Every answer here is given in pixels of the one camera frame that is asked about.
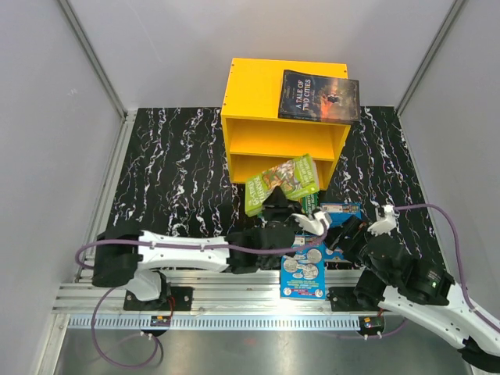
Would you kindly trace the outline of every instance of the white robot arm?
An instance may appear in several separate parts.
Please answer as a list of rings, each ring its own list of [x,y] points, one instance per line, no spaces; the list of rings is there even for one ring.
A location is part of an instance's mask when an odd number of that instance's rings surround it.
[[[387,235],[397,217],[393,206],[382,206],[375,223],[352,216],[325,240],[367,268],[354,290],[358,302],[399,313],[446,340],[473,366],[500,372],[500,322],[475,302],[471,309],[463,287],[445,270],[412,257]]]
[[[147,230],[142,231],[138,239],[150,245],[137,247],[141,260],[137,262],[134,276],[124,287],[134,293],[139,301],[152,301],[157,299],[162,291],[162,283],[158,272],[153,269],[166,267],[197,268],[222,272],[229,265],[229,248],[215,248],[204,250],[206,245],[228,245],[224,237],[214,238],[185,238],[168,237]],[[175,247],[158,247],[158,244],[198,246],[200,250],[181,249]]]

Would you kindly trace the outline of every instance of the silver metal frame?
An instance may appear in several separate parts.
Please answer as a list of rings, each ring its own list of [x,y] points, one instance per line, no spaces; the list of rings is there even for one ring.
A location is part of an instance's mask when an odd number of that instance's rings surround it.
[[[427,49],[427,52],[422,59],[422,62],[420,63],[418,69],[413,75],[413,79],[411,80],[408,88],[406,89],[405,94],[403,95],[401,101],[396,107],[396,112],[398,113],[398,116],[402,115],[410,99],[415,93],[416,88],[419,86],[420,81],[423,79],[423,76],[427,72],[427,69],[434,60],[434,57],[436,56],[439,49],[443,45],[443,42],[448,36],[449,31],[452,29],[453,24],[459,18],[459,15],[462,12],[464,5],[467,3],[467,1],[468,0],[455,0],[453,2],[448,13],[446,14],[445,19],[443,20],[443,23],[441,24],[439,30],[434,36],[432,43],[430,43],[430,46]]]
[[[70,321],[69,314],[58,314],[51,316],[50,329],[45,340],[45,349],[40,356],[40,361],[37,365],[37,375],[53,375],[59,353],[63,347],[66,329]]]
[[[73,314],[68,328],[90,329],[92,315]],[[95,328],[99,330],[165,330],[150,315],[105,314],[95,317]],[[353,315],[325,316],[242,316],[242,315],[179,315],[169,323],[168,330],[360,330],[359,318]]]
[[[111,100],[111,103],[113,107],[116,110],[116,113],[118,113],[118,116],[120,116],[121,120],[125,120],[125,117],[127,115],[127,110],[123,106],[122,101],[120,100],[120,97],[116,93],[113,85],[111,84],[111,81],[109,80],[106,72],[102,68],[102,64],[99,62],[99,59],[97,55],[94,52],[94,49],[92,48],[92,45],[85,34],[84,28],[81,26],[80,21],[78,20],[77,14],[74,12],[73,7],[71,6],[70,2],[68,0],[57,0],[57,3],[59,4],[59,7],[66,17],[68,24],[70,25],[70,28],[75,35],[75,37],[78,40],[78,43],[84,50],[85,55],[88,58],[89,63],[92,66],[92,69],[95,72],[95,75],[99,79],[99,81],[102,84],[102,87],[106,91],[106,94],[109,96],[109,100]]]
[[[280,298],[279,271],[261,271],[246,275],[210,271],[164,271],[173,286],[192,287],[191,311],[188,315],[242,316],[312,316],[345,315],[331,312],[328,301],[294,301]],[[327,271],[327,288],[354,287],[361,272],[356,270]],[[82,274],[80,282],[63,284],[54,304],[54,313],[92,313],[106,289],[92,287],[90,274]],[[99,313],[135,314],[123,311],[124,289],[116,289],[102,303]],[[168,311],[148,312],[168,315]],[[365,312],[350,312],[366,315]]]

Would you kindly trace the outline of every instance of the white wall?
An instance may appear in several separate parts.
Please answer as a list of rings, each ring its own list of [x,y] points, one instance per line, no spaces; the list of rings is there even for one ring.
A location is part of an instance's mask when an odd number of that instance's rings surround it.
[[[0,363],[28,374],[119,119],[54,0],[0,12]]]
[[[468,2],[402,116],[428,201],[459,229],[472,298],[500,317],[500,2]],[[456,275],[451,231],[436,215]]]
[[[123,104],[219,106],[233,57],[347,63],[397,105],[452,0],[71,0]]]

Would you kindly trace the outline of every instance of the colorful book cover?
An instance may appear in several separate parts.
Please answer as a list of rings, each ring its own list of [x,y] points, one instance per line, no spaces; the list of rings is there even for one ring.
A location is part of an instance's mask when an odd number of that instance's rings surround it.
[[[280,186],[288,199],[299,200],[320,190],[320,180],[313,158],[306,154],[265,170],[245,183],[245,213],[254,216],[273,189]]]
[[[315,209],[319,207],[318,205],[318,193],[306,195],[300,200],[302,209],[306,215],[311,215]]]
[[[320,207],[330,214],[330,228],[342,225],[352,215],[361,219],[361,205],[359,203],[321,203]],[[326,248],[324,260],[325,262],[347,262],[339,248],[335,250]]]
[[[303,246],[316,238],[295,236],[292,247]],[[294,257],[281,258],[280,295],[282,298],[325,299],[324,245],[315,245],[296,252]]]
[[[285,70],[278,117],[328,123],[359,122],[359,82]]]

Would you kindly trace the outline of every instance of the yellow shelf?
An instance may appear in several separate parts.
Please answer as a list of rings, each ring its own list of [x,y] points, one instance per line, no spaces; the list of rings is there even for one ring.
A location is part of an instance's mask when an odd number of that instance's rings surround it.
[[[228,120],[227,126],[235,126],[229,146],[230,154],[268,155],[288,159],[310,154],[317,160],[333,162],[335,159],[330,129],[322,125]]]
[[[348,78],[345,64],[233,59],[222,108],[230,180],[244,183],[289,159],[310,154],[325,190],[344,147],[349,125],[279,119],[283,71]]]

